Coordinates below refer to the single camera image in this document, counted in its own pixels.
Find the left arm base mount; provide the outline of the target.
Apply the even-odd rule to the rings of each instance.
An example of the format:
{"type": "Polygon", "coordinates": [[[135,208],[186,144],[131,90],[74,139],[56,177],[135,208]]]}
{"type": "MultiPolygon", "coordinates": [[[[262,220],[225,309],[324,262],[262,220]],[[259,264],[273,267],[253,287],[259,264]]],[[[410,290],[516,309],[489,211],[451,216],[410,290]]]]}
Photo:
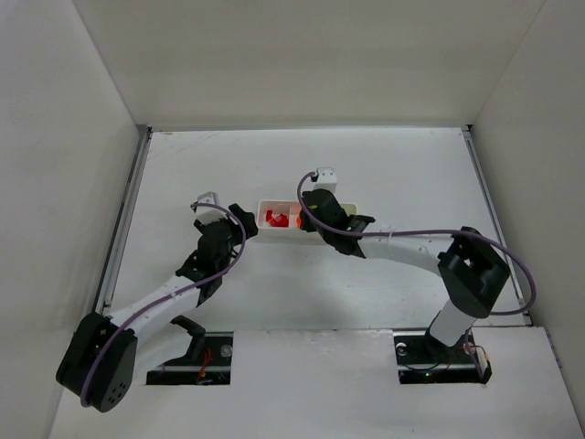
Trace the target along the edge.
{"type": "Polygon", "coordinates": [[[173,329],[182,328],[189,344],[180,356],[170,358],[148,371],[145,384],[150,386],[227,386],[231,381],[233,332],[207,332],[186,316],[171,321],[173,329]]]}

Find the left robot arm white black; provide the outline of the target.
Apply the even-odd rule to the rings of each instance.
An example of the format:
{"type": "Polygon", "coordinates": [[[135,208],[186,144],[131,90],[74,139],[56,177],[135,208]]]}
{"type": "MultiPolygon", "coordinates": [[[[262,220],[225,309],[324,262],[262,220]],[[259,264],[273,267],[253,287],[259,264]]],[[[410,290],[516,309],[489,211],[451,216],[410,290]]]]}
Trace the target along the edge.
{"type": "Polygon", "coordinates": [[[211,194],[191,208],[200,237],[175,274],[132,305],[107,316],[90,312],[80,320],[56,381],[82,406],[110,411],[130,389],[139,367],[151,369],[204,339],[205,329],[186,312],[219,289],[258,227],[253,213],[238,204],[223,208],[211,194]]]}

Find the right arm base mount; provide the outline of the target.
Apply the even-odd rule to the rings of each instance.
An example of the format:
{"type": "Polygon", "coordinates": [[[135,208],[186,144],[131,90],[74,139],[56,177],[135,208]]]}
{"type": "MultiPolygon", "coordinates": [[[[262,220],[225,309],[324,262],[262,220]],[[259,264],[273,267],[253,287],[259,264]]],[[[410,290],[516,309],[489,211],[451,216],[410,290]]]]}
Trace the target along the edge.
{"type": "Polygon", "coordinates": [[[394,346],[403,385],[485,385],[493,375],[489,356],[475,343],[471,329],[450,348],[420,331],[396,333],[394,346]]]}

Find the red half-round lego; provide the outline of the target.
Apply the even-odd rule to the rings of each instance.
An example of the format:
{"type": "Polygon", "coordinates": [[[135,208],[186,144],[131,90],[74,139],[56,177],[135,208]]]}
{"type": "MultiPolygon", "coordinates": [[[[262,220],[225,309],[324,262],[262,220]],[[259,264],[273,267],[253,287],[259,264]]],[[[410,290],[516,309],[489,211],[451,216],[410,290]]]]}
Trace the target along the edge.
{"type": "Polygon", "coordinates": [[[271,220],[269,224],[276,228],[288,228],[289,219],[286,215],[279,214],[278,216],[273,216],[273,220],[271,220]]]}

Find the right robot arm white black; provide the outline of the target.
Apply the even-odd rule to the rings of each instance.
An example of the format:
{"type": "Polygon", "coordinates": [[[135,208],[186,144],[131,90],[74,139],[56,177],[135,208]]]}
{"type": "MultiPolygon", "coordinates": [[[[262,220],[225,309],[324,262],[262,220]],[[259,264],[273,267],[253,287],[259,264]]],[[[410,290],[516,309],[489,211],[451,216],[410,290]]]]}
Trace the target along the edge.
{"type": "Polygon", "coordinates": [[[489,317],[510,276],[504,259],[473,228],[445,236],[399,236],[372,217],[349,215],[335,195],[318,188],[301,193],[302,229],[317,232],[336,251],[389,260],[439,276],[448,300],[426,337],[452,348],[473,324],[489,317]]]}

